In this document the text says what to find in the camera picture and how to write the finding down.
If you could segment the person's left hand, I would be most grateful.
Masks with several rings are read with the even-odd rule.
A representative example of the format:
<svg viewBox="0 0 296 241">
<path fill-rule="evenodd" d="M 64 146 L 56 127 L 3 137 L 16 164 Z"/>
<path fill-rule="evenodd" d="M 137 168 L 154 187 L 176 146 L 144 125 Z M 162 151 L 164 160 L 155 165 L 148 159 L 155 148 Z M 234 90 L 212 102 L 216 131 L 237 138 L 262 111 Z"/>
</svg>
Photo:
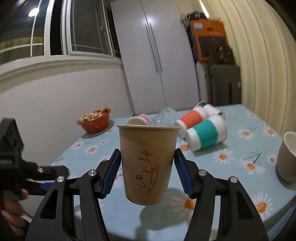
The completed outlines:
<svg viewBox="0 0 296 241">
<path fill-rule="evenodd" d="M 19 201 L 26 199 L 29 195 L 29 192 L 25 189 L 21 189 L 21 192 L 21 196 L 18 197 L 14 193 L 6 191 L 4 195 L 4 206 L 1 207 L 1 213 L 5 220 L 14 233 L 19 237 L 24 236 L 24 228 L 26 226 L 26 221 L 22 218 L 24 210 Z"/>
</svg>

